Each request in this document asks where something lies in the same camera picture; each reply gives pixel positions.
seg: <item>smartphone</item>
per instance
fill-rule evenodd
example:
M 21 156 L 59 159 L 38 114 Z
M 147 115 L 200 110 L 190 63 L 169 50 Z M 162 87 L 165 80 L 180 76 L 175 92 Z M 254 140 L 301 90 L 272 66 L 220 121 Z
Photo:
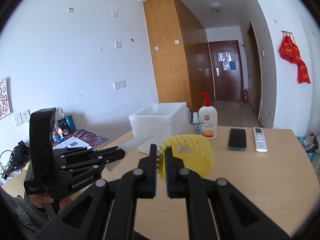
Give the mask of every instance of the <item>smartphone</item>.
M 229 137 L 229 150 L 244 151 L 247 147 L 245 129 L 231 129 Z

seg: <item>styrofoam box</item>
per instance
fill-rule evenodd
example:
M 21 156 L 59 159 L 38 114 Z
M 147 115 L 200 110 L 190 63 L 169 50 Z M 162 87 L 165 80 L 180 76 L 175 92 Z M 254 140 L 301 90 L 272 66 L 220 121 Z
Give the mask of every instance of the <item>styrofoam box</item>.
M 153 138 L 138 147 L 143 153 L 150 152 L 150 145 L 159 145 L 164 139 L 188 132 L 188 113 L 186 103 L 151 104 L 129 116 L 133 136 L 149 132 Z

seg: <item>white remote control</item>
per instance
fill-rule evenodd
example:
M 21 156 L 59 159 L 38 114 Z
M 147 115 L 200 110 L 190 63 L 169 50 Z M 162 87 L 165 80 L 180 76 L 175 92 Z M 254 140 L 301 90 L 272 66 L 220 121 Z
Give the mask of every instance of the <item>white remote control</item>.
M 268 149 L 267 149 L 266 139 L 264 137 L 262 129 L 258 127 L 254 127 L 253 132 L 254 132 L 254 139 L 256 141 L 256 151 L 266 152 Z

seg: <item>headphones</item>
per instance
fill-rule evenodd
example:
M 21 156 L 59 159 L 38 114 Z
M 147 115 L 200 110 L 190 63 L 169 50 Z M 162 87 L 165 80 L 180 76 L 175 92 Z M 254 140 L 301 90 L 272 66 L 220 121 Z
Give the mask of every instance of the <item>headphones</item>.
M 12 158 L 17 163 L 22 163 L 23 160 L 30 157 L 30 147 L 23 141 L 20 141 L 16 147 L 13 148 Z

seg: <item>lotion bottle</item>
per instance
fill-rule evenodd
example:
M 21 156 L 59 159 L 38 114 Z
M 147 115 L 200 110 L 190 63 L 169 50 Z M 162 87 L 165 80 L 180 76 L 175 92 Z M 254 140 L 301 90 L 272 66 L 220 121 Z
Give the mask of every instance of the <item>lotion bottle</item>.
M 202 106 L 198 112 L 202 130 L 201 134 L 207 137 L 208 140 L 213 140 L 218 136 L 218 112 L 211 106 L 209 93 L 202 93 L 200 96 L 205 97 L 204 106 Z

